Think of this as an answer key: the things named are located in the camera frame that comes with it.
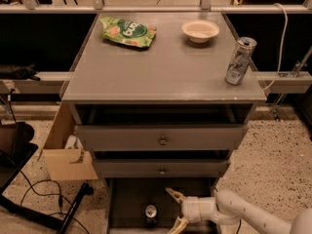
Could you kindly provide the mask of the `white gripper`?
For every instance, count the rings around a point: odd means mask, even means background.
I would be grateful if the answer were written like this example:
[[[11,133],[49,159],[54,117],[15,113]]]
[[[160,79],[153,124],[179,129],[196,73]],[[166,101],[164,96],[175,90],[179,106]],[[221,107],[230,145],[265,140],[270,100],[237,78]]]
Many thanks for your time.
[[[204,219],[203,209],[206,203],[204,198],[196,196],[185,197],[182,193],[166,188],[166,191],[181,204],[181,213],[183,217],[178,217],[175,220],[174,226],[167,234],[181,234],[187,227],[188,223],[200,222]]]

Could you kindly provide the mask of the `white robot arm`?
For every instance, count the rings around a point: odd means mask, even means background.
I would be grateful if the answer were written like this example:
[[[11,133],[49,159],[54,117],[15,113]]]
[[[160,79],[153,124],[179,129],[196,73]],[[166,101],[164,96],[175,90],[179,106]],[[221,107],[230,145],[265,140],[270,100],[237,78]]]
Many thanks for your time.
[[[180,234],[189,224],[204,220],[234,225],[240,219],[259,234],[312,234],[312,209],[305,209],[288,223],[230,190],[219,190],[213,197],[184,196],[171,188],[166,191],[180,204],[180,216],[168,234]]]

